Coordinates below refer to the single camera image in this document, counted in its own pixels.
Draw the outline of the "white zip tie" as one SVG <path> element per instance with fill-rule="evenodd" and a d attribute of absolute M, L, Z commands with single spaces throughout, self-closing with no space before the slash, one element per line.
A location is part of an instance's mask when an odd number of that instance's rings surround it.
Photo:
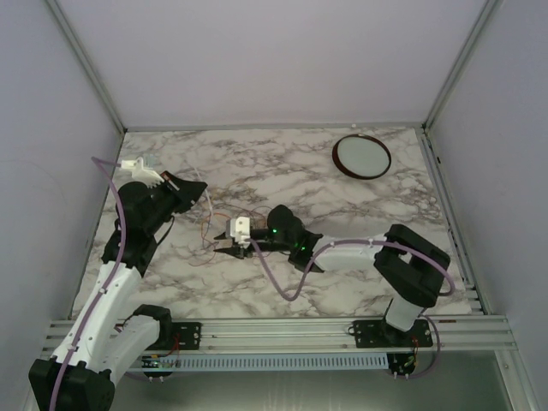
<path fill-rule="evenodd" d="M 200 182 L 203 182 L 206 187 L 205 187 L 205 198 L 206 198 L 206 202 L 207 202 L 207 206 L 208 206 L 208 211 L 209 211 L 209 215 L 208 217 L 210 218 L 210 221 L 211 221 L 211 218 L 214 217 L 214 210 L 213 210 L 213 206 L 212 206 L 212 202 L 211 202 L 211 196 L 209 194 L 209 191 L 208 191 L 208 186 L 205 182 L 205 180 L 202 178 L 200 172 L 198 171 L 198 169 L 196 167 L 194 167 L 193 165 L 190 165 L 193 170 L 194 170 L 194 173 L 196 174 L 196 176 L 198 177 L 198 179 L 200 180 Z"/>

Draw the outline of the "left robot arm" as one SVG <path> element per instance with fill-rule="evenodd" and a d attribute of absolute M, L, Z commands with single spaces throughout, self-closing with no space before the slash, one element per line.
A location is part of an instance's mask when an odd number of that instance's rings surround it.
<path fill-rule="evenodd" d="M 147 349 L 173 352 L 178 338 L 170 310 L 144 304 L 119 314 L 157 251 L 158 230 L 189 211 L 206 191 L 168 171 L 152 183 L 139 178 L 113 189 L 117 219 L 95 286 L 77 320 L 47 360 L 28 373 L 41 410 L 107 410 L 116 385 Z"/>

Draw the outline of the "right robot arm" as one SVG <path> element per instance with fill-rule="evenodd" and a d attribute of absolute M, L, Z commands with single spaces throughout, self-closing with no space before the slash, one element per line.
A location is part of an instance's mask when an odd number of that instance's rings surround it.
<path fill-rule="evenodd" d="M 230 241 L 220 251 L 237 259 L 286 253 L 304 276 L 361 270 L 372 263 L 396 292 L 379 326 L 380 341 L 390 347 L 413 343 L 420 315 L 456 288 L 447 272 L 449 255 L 402 224 L 374 237 L 336 238 L 307 230 L 287 206 L 279 205 L 268 214 L 265 228 L 253 228 L 248 217 L 231 218 L 217 239 Z"/>

